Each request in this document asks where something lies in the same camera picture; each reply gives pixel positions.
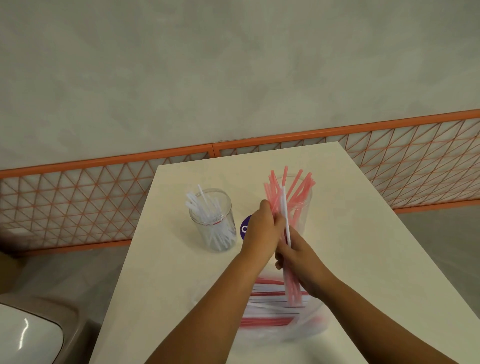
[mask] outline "white table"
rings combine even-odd
[[[280,173],[285,165],[313,172],[304,236],[325,264],[433,347],[460,363],[478,363],[480,320],[338,143],[159,167],[90,363],[144,363],[188,313],[195,285],[240,251],[240,236],[226,253],[201,246],[185,207],[189,187],[226,191],[239,231],[264,198],[270,170]],[[365,361],[332,320],[324,334],[229,357],[267,362]]]

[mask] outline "right hand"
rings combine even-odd
[[[305,239],[291,226],[290,237],[291,248],[283,241],[278,243],[275,266],[277,269],[282,269],[286,261],[309,295],[321,300],[327,286],[337,278],[322,263]]]

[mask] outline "clear plastic jar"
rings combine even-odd
[[[285,182],[285,190],[287,191],[287,194],[288,194],[288,191],[290,190],[290,187],[292,186],[293,181],[295,180],[295,177],[297,177],[296,174],[287,174],[287,180]],[[281,186],[283,175],[277,176],[276,179],[278,181],[278,184]],[[300,178],[297,181],[290,196],[288,197],[289,200],[292,198],[295,191],[300,187],[303,180],[304,178]],[[305,223],[307,222],[308,209],[310,207],[310,201],[312,200],[312,196],[313,196],[313,192],[312,192],[312,189],[310,189],[307,197],[303,201],[300,201],[295,204],[291,203],[290,201],[287,201],[288,223],[296,231],[298,231],[300,235],[302,235],[303,232],[305,231]]]
[[[197,226],[207,248],[217,252],[227,251],[237,242],[237,228],[233,220],[232,201],[224,191],[218,188],[208,188],[204,190],[204,195],[208,201],[218,202],[220,213],[206,218],[198,216],[190,210],[190,217]],[[199,201],[203,201],[201,193],[197,193],[196,196]]]

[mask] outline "gray concrete wall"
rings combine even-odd
[[[0,169],[480,107],[477,0],[2,0]]]

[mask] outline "purple sticker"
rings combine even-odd
[[[252,217],[251,215],[248,216],[240,226],[240,236],[242,240],[245,240],[245,234],[247,233],[248,222],[250,221],[251,217]]]

